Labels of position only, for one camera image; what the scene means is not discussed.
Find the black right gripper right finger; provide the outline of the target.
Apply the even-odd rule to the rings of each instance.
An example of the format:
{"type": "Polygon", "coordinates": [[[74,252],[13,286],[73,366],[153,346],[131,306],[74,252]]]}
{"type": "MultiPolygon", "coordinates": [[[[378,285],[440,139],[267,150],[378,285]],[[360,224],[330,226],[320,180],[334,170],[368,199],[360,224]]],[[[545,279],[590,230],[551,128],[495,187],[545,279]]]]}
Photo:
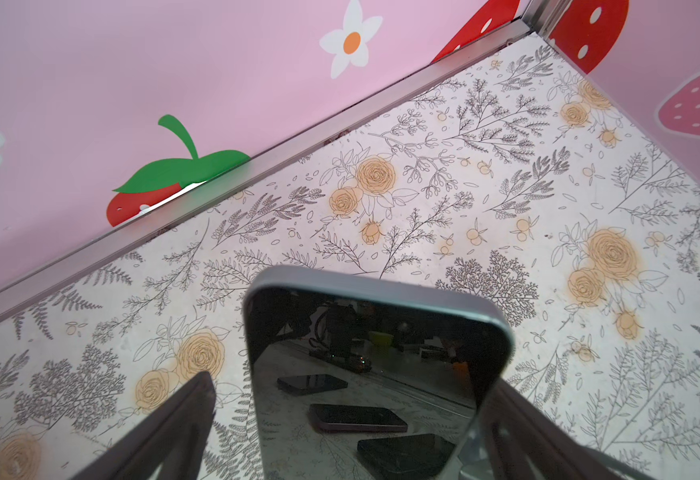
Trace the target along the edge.
{"type": "Polygon", "coordinates": [[[582,446],[499,380],[483,401],[479,438],[495,479],[647,479],[613,457],[582,446]]]}

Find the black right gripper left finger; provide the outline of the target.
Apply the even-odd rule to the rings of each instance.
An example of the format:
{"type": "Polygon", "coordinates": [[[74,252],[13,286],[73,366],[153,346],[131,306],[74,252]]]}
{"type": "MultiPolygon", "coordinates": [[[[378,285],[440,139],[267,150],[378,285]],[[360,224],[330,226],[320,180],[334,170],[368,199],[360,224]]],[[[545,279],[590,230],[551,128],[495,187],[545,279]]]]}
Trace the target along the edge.
{"type": "Polygon", "coordinates": [[[215,415],[208,371],[186,382],[76,479],[196,479],[215,415]]]}

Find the black smartphone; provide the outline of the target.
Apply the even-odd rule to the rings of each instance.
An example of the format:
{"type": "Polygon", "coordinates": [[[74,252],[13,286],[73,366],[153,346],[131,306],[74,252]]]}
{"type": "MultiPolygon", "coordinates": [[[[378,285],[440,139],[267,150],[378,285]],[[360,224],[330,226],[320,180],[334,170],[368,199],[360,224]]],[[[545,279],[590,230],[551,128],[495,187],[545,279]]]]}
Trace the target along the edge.
{"type": "Polygon", "coordinates": [[[490,301],[296,266],[242,303],[268,479],[460,479],[513,352],[490,301]]]}

